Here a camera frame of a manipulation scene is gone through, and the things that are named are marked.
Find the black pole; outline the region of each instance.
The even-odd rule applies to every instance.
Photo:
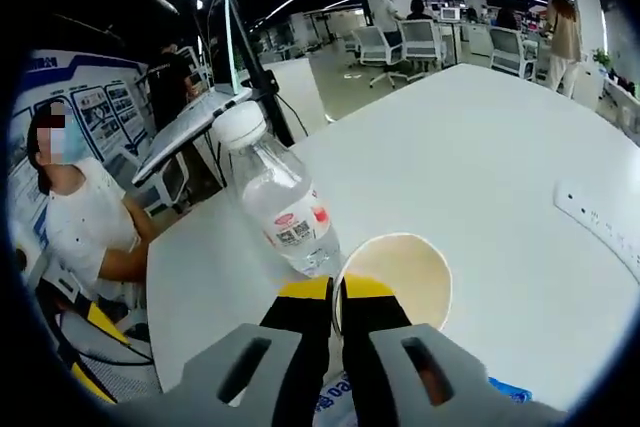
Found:
[[[240,55],[242,56],[242,60],[244,60],[244,65],[247,67],[247,71],[249,72],[251,83],[262,94],[260,100],[264,105],[269,120],[271,121],[273,133],[276,135],[276,137],[278,137],[278,139],[280,139],[280,142],[282,142],[282,144],[284,144],[286,147],[290,147],[291,145],[293,145],[293,137],[291,136],[291,131],[289,130],[289,126],[284,119],[282,110],[280,110],[280,105],[275,98],[274,88],[270,83],[268,77],[265,75],[260,61],[251,49],[249,38],[242,25],[240,15],[238,14],[238,4],[236,0],[229,0],[229,5],[231,14],[231,26],[234,30],[232,34],[235,34],[234,38],[237,39],[237,43],[235,45],[240,50]]]

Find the computer monitor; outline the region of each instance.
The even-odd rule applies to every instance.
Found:
[[[440,9],[440,19],[444,22],[458,22],[460,9],[457,7],[443,7]]]

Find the floor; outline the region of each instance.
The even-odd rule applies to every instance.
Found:
[[[471,54],[468,42],[462,42],[461,50],[461,63],[489,68],[489,57]],[[309,63],[325,112],[330,120],[340,120],[394,91],[386,80],[381,80],[373,87],[369,87],[371,79],[380,74],[381,70],[357,64],[355,57],[342,52],[338,43],[309,54]],[[394,79],[394,81],[395,90],[408,85],[403,79]],[[609,97],[605,96],[600,100],[596,112],[617,127],[618,109]]]

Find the yellow object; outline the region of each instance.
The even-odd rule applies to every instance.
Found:
[[[350,299],[393,297],[393,291],[386,284],[371,277],[345,274],[344,280],[347,284],[347,297]]]
[[[317,299],[324,300],[327,297],[327,282],[329,277],[323,275],[315,279],[304,280],[302,282],[292,282],[285,285],[278,297],[293,297],[297,299]]]
[[[78,364],[73,364],[71,366],[71,373],[75,375],[80,383],[87,389],[89,389],[93,394],[97,395],[102,400],[109,402],[110,404],[115,404],[115,402],[107,394],[100,390],[100,388],[96,384],[94,384],[89,377],[87,377],[87,375],[82,371]]]
[[[91,306],[89,307],[87,320],[102,331],[109,334],[114,339],[117,339],[127,345],[130,343],[127,338],[122,335],[122,333],[116,328],[116,326],[113,325],[113,322],[111,322],[109,317],[107,317],[105,313],[102,312],[100,308],[93,302],[91,302]]]

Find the white desk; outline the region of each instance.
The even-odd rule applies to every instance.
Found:
[[[606,201],[640,238],[640,150],[595,113],[518,78],[458,65],[294,147],[326,199],[344,253],[413,232],[445,255],[444,333],[491,376],[568,408],[608,361],[638,285],[553,206],[556,181]],[[259,322],[294,273],[250,237],[226,192],[151,245],[151,342],[164,389],[241,322]]]

